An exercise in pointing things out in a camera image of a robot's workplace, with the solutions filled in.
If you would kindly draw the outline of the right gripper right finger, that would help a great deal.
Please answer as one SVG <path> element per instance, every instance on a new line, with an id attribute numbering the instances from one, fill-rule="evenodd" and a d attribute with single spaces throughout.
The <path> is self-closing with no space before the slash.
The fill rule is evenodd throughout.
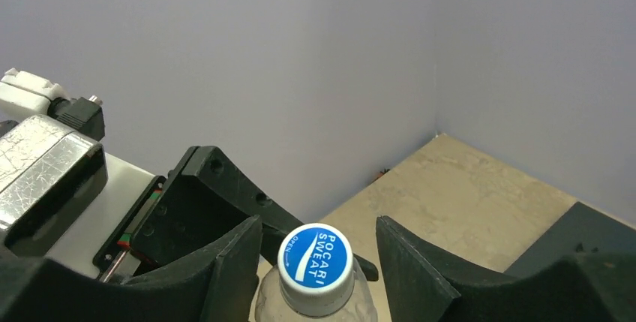
<path id="1" fill-rule="evenodd" d="M 523 278 L 479 266 L 376 219 L 393 321 L 633 321 L 635 256 L 566 255 Z"/>

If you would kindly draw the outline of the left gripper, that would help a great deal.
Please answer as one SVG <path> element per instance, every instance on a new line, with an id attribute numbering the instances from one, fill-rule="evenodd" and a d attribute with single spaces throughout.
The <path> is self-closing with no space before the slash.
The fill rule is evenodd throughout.
<path id="1" fill-rule="evenodd" d="M 246 218 L 262 221 L 259 253 L 274 263 L 284 237 L 302 221 L 254 184 L 217 146 L 192 146 L 166 176 L 142 190 L 92 259 L 104 280 L 130 247 L 135 276 L 220 239 Z"/>

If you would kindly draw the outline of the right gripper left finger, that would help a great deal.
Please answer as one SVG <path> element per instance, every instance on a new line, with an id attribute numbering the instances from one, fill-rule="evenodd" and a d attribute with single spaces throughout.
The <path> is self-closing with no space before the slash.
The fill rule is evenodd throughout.
<path id="1" fill-rule="evenodd" d="M 257 288 L 262 222 L 124 284 L 46 258 L 1 261 L 3 321 L 247 321 Z"/>

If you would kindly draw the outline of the slim clear plastic bottle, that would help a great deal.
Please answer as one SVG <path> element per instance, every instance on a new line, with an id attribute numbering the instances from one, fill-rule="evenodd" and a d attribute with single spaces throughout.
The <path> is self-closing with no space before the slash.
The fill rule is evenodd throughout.
<path id="1" fill-rule="evenodd" d="M 378 321 L 366 277 L 353 264 L 346 286 L 322 296 L 300 296 L 277 266 L 262 278 L 254 303 L 255 321 Z"/>

